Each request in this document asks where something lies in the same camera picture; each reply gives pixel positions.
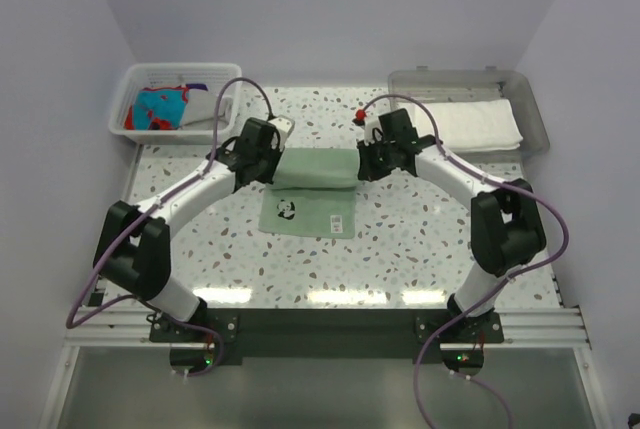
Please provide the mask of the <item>mint green towel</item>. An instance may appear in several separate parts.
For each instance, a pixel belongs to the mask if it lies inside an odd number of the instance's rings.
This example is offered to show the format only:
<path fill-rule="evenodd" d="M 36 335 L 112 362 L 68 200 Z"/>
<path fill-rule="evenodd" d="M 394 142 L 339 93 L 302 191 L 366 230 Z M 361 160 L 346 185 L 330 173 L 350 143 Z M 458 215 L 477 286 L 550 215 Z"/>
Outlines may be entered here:
<path fill-rule="evenodd" d="M 265 186 L 258 228 L 297 237 L 355 236 L 359 154 L 354 149 L 288 148 Z"/>

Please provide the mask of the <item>white towel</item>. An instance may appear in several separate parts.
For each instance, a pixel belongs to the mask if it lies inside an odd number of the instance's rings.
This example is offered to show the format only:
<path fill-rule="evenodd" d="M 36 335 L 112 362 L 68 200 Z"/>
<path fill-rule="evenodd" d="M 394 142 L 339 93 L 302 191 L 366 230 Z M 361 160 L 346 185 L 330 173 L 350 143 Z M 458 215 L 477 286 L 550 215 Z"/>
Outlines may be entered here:
<path fill-rule="evenodd" d="M 428 104 L 438 138 L 453 151 L 518 149 L 524 137 L 507 99 Z"/>

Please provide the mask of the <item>colourful striped towel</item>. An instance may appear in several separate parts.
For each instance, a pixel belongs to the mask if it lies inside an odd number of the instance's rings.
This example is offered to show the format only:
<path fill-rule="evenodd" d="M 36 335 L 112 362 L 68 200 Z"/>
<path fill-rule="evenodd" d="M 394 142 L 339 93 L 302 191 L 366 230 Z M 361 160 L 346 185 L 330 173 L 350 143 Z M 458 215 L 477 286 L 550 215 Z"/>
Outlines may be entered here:
<path fill-rule="evenodd" d="M 130 105 L 124 122 L 127 130 L 176 130 L 189 101 L 186 87 L 144 88 Z"/>

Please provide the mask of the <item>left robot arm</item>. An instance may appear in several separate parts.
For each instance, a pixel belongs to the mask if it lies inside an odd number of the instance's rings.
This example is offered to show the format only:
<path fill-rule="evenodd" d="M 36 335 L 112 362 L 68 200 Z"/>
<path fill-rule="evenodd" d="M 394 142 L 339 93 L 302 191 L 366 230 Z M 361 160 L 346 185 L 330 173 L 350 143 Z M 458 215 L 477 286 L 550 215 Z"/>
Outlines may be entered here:
<path fill-rule="evenodd" d="M 206 304 L 172 275 L 172 238 L 239 189 L 272 183 L 294 127 L 284 116 L 250 118 L 230 147 L 215 150 L 167 190 L 136 204 L 113 204 L 96 250 L 98 275 L 173 318 L 173 330 L 185 341 L 201 339 Z"/>

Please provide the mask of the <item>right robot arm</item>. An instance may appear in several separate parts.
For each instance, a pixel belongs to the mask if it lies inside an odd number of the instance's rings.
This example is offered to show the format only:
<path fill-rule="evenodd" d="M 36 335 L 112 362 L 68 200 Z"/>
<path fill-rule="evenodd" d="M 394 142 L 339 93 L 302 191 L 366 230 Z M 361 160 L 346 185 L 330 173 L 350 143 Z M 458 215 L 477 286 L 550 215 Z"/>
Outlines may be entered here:
<path fill-rule="evenodd" d="M 480 317 L 494 309 L 498 285 L 546 248 L 536 201 L 527 196 L 530 184 L 490 178 L 438 137 L 421 135 L 405 109 L 380 116 L 360 109 L 354 124 L 364 129 L 357 142 L 359 180 L 378 181 L 401 170 L 436 185 L 469 211 L 473 266 L 449 298 L 445 328 L 454 340 L 470 340 L 481 329 Z"/>

